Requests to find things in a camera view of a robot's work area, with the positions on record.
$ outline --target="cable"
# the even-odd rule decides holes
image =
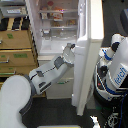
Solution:
[[[123,102],[124,102],[125,96],[126,96],[127,94],[128,94],[128,91],[125,92],[124,97],[123,97],[122,102],[121,102],[121,118],[120,118],[120,123],[119,123],[119,127],[118,127],[118,128],[120,128],[120,126],[121,126]]]

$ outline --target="white surface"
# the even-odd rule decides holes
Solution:
[[[121,40],[123,40],[123,39],[124,39],[124,37],[121,36],[120,34],[114,34],[114,35],[112,36],[111,44],[113,44],[113,43],[115,43],[115,42],[121,43]]]
[[[65,47],[65,49],[63,50],[63,60],[66,64],[68,64],[70,67],[74,66],[74,60],[75,60],[75,55],[74,53],[71,51],[71,44],[67,44],[67,46]]]
[[[91,0],[90,3],[89,1],[85,1],[84,3],[86,5],[86,20],[80,23],[86,23],[86,25],[80,25],[85,26],[86,31],[84,33],[84,30],[79,27],[81,29],[80,32],[82,32],[79,35],[80,38],[77,41],[75,50],[77,55],[75,54],[75,76],[72,98],[72,104],[77,107],[78,115],[83,115],[99,49],[104,37],[101,0]],[[84,3],[83,0],[79,2],[79,4],[83,5]]]
[[[113,61],[109,67],[109,72],[107,73],[106,83],[108,87],[116,91],[125,79],[128,71],[128,38],[124,40],[118,46],[118,49],[114,55]]]
[[[28,103],[30,84],[23,76],[12,76],[0,91],[0,128],[26,128],[19,111]]]

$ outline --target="shelf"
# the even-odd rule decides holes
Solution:
[[[77,25],[72,25],[72,26],[61,26],[61,27],[51,27],[51,30],[60,30],[60,29],[77,29]]]
[[[43,40],[42,41],[42,47],[40,49],[40,55],[56,55],[56,54],[62,54],[64,48],[66,47],[67,43],[76,44],[76,38],[73,38],[72,40],[56,40],[53,39],[51,41]]]
[[[62,37],[57,37],[57,36],[52,36],[52,37],[51,37],[51,40],[52,40],[52,41],[70,41],[70,40],[77,40],[77,36],[74,35],[74,36],[72,36],[72,37],[64,37],[64,38],[62,38]]]
[[[78,19],[78,17],[63,17],[63,20],[71,20],[71,19],[76,20],[76,19]],[[48,17],[48,19],[42,19],[42,20],[52,20],[52,21],[54,21],[54,17],[51,16],[51,17]]]
[[[72,13],[78,12],[78,9],[63,9],[63,10],[40,10],[39,13]]]
[[[42,29],[51,29],[51,30],[74,30],[77,29],[77,25],[73,26],[61,26],[61,27],[42,27]]]

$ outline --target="refrigerator door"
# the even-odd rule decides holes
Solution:
[[[104,29],[101,0],[79,0],[78,9],[72,105],[83,115]]]

